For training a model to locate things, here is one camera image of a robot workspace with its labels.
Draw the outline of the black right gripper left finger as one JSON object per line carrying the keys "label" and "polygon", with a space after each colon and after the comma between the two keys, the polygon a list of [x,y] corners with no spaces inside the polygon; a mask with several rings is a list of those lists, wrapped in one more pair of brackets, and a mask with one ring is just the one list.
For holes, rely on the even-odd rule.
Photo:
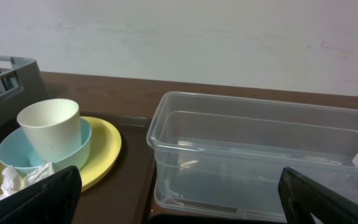
{"label": "black right gripper left finger", "polygon": [[71,223],[81,188],[78,168],[69,166],[0,200],[0,223]]}

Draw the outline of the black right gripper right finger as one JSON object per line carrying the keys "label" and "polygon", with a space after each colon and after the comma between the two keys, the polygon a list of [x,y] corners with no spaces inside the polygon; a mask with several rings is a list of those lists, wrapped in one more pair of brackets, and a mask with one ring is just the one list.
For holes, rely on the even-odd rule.
{"label": "black right gripper right finger", "polygon": [[291,167],[282,170],[278,194],[288,224],[358,224],[358,204],[315,182]]}

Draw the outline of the white paper tissue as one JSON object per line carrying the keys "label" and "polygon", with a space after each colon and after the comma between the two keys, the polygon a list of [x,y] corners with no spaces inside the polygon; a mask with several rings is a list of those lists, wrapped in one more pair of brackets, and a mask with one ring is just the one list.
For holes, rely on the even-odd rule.
{"label": "white paper tissue", "polygon": [[0,200],[5,199],[18,191],[33,185],[46,177],[54,174],[53,162],[45,161],[41,166],[38,166],[31,173],[27,174],[23,180],[20,180],[19,173],[13,166],[8,166],[2,171],[2,184]]}

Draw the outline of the grey plastic dishwasher rack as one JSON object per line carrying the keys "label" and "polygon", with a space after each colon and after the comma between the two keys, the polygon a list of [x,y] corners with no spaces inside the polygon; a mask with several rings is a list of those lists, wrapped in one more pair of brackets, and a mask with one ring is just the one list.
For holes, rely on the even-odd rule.
{"label": "grey plastic dishwasher rack", "polygon": [[0,55],[0,127],[27,106],[48,99],[37,61]]}

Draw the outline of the light blue bowl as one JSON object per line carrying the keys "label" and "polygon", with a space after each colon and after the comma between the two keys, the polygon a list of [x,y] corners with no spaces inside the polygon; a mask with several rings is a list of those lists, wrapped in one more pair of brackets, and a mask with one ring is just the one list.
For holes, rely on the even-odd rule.
{"label": "light blue bowl", "polygon": [[[88,160],[91,150],[93,129],[90,123],[81,118],[82,145],[70,155],[52,162],[55,172],[68,166],[77,166],[81,169]],[[22,175],[30,174],[45,162],[30,145],[22,128],[18,128],[0,143],[0,163],[4,166],[13,166]]]}

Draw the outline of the dark brown serving tray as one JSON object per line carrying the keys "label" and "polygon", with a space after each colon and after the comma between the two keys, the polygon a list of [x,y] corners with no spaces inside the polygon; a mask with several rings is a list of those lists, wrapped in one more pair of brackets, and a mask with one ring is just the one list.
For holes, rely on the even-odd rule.
{"label": "dark brown serving tray", "polygon": [[97,184],[81,192],[71,223],[142,223],[155,170],[154,151],[146,142],[148,118],[87,112],[121,135],[121,150]]}

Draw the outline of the cream white cup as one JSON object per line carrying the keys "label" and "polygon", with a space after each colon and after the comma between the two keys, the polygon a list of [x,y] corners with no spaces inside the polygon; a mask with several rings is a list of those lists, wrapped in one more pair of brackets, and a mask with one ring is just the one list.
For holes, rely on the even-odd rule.
{"label": "cream white cup", "polygon": [[80,109],[73,100],[43,100],[24,108],[17,122],[36,153],[58,161],[81,147]]}

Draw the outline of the yellow plate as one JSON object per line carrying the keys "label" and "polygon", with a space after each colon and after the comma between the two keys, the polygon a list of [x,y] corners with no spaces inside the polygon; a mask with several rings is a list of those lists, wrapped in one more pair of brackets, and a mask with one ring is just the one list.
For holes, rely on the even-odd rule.
{"label": "yellow plate", "polygon": [[[82,192],[97,184],[113,167],[121,150],[121,135],[111,123],[85,116],[84,119],[92,127],[91,149],[89,158],[80,169]],[[0,163],[0,195],[2,194],[2,170],[5,166]]]}

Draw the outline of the clear plastic bin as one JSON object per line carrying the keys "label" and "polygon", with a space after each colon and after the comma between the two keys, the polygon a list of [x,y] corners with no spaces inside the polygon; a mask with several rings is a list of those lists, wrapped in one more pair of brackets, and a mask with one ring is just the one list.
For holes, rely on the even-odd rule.
{"label": "clear plastic bin", "polygon": [[358,110],[171,91],[147,143],[163,208],[284,222],[285,167],[358,204]]}

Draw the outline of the black plastic tray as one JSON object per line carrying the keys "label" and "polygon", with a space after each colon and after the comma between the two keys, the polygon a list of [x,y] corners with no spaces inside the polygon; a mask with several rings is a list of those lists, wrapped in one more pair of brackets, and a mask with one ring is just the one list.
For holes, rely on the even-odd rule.
{"label": "black plastic tray", "polygon": [[284,224],[257,220],[241,220],[232,218],[197,217],[186,215],[158,214],[147,221],[147,224]]}

